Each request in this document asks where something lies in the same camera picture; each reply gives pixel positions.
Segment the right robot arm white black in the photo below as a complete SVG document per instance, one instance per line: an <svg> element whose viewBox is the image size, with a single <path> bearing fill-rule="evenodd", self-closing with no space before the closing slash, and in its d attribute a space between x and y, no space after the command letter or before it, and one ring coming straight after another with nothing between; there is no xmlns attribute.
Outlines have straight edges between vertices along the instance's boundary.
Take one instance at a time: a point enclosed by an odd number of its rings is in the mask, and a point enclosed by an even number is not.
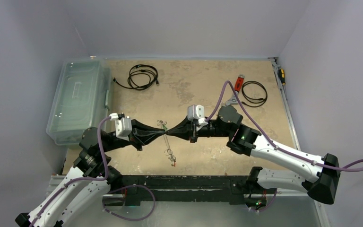
<svg viewBox="0 0 363 227"><path fill-rule="evenodd" d="M246 180L251 192L265 188L301 191L318 202L334 204L340 179L338 158L327 153L312 155L268 139L264 133L242 123L243 116L232 106L222 106L216 119L190 116L166 134L194 143L199 137L227 137L227 147L239 154L253 156L286 168L285 171L261 169Z"/></svg>

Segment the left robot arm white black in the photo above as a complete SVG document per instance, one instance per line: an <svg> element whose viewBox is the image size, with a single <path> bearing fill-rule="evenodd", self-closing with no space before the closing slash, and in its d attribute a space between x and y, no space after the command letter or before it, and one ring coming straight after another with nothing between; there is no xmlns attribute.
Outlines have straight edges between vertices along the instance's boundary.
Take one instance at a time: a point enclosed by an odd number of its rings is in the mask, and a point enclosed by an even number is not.
<svg viewBox="0 0 363 227"><path fill-rule="evenodd" d="M119 193L121 201L138 188L126 183L124 175L109 165L105 153L126 146L141 151L144 145L165 135L162 128L141 124L123 114L113 113L102 119L96 128L83 133L82 148L73 167L44 201L29 213L20 213L15 222L19 227L64 227L93 202L108 193Z"/></svg>

